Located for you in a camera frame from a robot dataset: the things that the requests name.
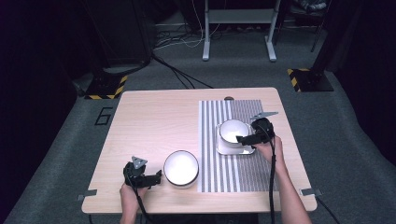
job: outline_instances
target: gray carpet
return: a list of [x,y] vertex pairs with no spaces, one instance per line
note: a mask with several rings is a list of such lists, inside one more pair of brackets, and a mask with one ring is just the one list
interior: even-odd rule
[[[284,30],[276,46],[275,63],[269,62],[263,33],[258,32],[213,40],[209,62],[202,61],[203,43],[196,48],[174,45],[155,50],[155,54],[215,88],[277,88],[311,185],[324,192],[322,201],[340,222],[396,223],[396,168],[361,130],[335,76],[326,73],[334,87],[331,92],[295,92],[291,86],[287,69],[310,67],[324,36],[311,53],[312,33]],[[86,89],[91,78],[87,75],[76,82]],[[184,87],[169,69],[151,62],[129,75],[124,89]],[[6,223],[89,223],[88,215],[81,211],[82,202],[76,198],[89,186],[109,129],[109,125],[95,126],[96,118],[103,107],[113,107],[107,112],[114,115],[118,102],[77,99]],[[334,223],[320,204],[310,216],[314,223]],[[260,223],[270,223],[269,214],[259,214],[259,219]],[[120,215],[92,216],[95,224],[119,220]]]

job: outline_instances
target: wooden tabletop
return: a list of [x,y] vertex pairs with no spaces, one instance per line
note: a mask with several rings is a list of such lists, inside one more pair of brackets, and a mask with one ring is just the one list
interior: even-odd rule
[[[264,111],[277,111],[268,118],[276,135],[282,138],[284,157],[296,190],[310,189],[299,150],[279,94],[274,88],[209,89],[171,91],[126,91],[120,98],[82,211],[87,214],[119,214],[122,169],[132,156],[148,161],[145,175],[163,169],[166,158],[174,151],[187,150],[199,158],[199,101],[261,100]],[[317,208],[314,196],[301,196],[307,211]],[[280,210],[278,192],[274,192],[275,210]],[[161,185],[152,187],[144,199],[151,214],[182,213],[256,213],[269,212],[268,191],[208,192],[197,191],[196,183],[188,189],[177,189],[163,175]]]

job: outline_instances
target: striped paper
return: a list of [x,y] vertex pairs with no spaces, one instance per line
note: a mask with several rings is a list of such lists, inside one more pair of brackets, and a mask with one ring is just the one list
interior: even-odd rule
[[216,126],[227,119],[250,124],[262,112],[260,100],[199,102],[199,192],[268,191],[271,165],[258,151],[221,155],[216,151]]

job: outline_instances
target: black cable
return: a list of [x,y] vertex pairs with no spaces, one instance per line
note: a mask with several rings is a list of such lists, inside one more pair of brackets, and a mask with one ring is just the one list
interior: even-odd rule
[[271,159],[271,174],[270,174],[270,191],[269,191],[269,197],[270,197],[270,209],[271,209],[271,223],[275,224],[275,208],[274,208],[274,180],[275,180],[275,163],[276,163],[276,154],[275,154],[275,145],[271,141],[271,138],[267,131],[261,126],[258,125],[262,131],[265,133],[268,142],[271,145],[271,149],[273,152],[273,156]]
[[115,77],[115,76],[123,77],[123,76],[130,75],[132,73],[135,73],[135,72],[141,70],[142,68],[146,67],[148,64],[149,64],[149,60],[145,61],[145,62],[142,62],[136,68],[128,69],[128,70],[125,70],[125,71],[122,71],[122,72],[118,72],[118,73],[109,73],[107,71],[104,71],[104,73],[106,75],[110,75],[110,76],[113,76],[113,77]]
[[326,204],[324,204],[324,202],[319,198],[319,197],[315,197],[318,202],[324,207],[326,208],[326,210],[330,213],[330,215],[332,216],[332,218],[334,218],[334,221],[338,224],[340,224],[340,221],[337,219],[337,217],[335,216],[335,214],[330,210],[330,208],[328,206],[326,206]]
[[175,74],[175,76],[181,82],[181,84],[183,84],[184,88],[188,89],[189,87],[180,79],[180,77],[177,75],[177,73],[174,70],[172,70],[172,72]]
[[129,182],[130,187],[132,188],[132,190],[134,191],[134,194],[136,195],[137,202],[139,203],[140,210],[142,210],[142,213],[143,213],[144,217],[145,217],[146,220],[148,220],[150,223],[154,223],[154,221],[149,217],[149,214],[146,212],[146,208],[145,208],[145,206],[143,205],[142,198],[140,198],[140,196],[139,196],[139,194],[138,194],[138,192],[137,192],[137,188],[136,188],[134,185],[132,185],[132,181],[131,181],[131,179],[129,178],[129,176],[126,175],[126,177],[127,177],[127,180],[128,180],[128,182]]
[[160,63],[160,64],[162,64],[162,65],[165,65],[166,67],[170,68],[170,69],[175,73],[175,75],[176,75],[177,77],[178,77],[178,75],[181,75],[181,76],[183,76],[184,78],[186,78],[186,79],[190,82],[190,84],[191,84],[191,86],[192,86],[193,89],[195,89],[195,86],[192,84],[192,82],[189,80],[189,78],[191,78],[191,79],[193,79],[194,81],[199,82],[199,83],[201,83],[201,84],[207,86],[207,87],[210,88],[210,89],[214,89],[213,87],[211,87],[211,86],[207,85],[206,83],[204,83],[204,82],[202,82],[202,81],[196,79],[195,77],[191,77],[191,76],[187,75],[186,73],[184,73],[184,72],[178,70],[178,69],[175,68],[174,66],[172,66],[172,65],[170,65],[170,64],[168,64],[168,63],[166,63],[163,59],[157,57],[154,53],[151,54],[151,57],[152,57],[152,59],[154,59],[154,60],[157,61],[158,63]]
[[143,224],[143,215],[139,215],[140,216],[140,220],[139,220],[139,223],[140,224]]
[[90,224],[93,224],[91,215],[88,215],[88,220],[90,221]]
[[186,41],[189,38],[191,38],[192,36],[193,36],[193,34],[191,32],[186,32],[183,35],[174,35],[174,36],[171,36],[169,33],[168,36],[164,35],[162,39],[159,39],[157,41],[157,44],[155,45],[154,49],[160,49],[160,48],[166,47],[168,45],[171,45],[172,42],[179,42],[181,40]]

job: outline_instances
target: warning tape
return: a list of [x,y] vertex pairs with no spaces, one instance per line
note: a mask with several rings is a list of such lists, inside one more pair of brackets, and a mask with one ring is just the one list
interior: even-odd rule
[[294,75],[294,71],[309,71],[309,69],[301,68],[301,69],[288,69],[288,74],[290,77],[291,85],[293,86],[295,91],[301,91],[300,86],[298,85],[297,78]]
[[85,99],[91,99],[91,100],[108,100],[108,99],[117,99],[120,97],[123,87],[125,85],[126,79],[128,77],[125,76],[121,79],[120,85],[117,87],[117,90],[114,94],[109,94],[109,95],[85,95]]

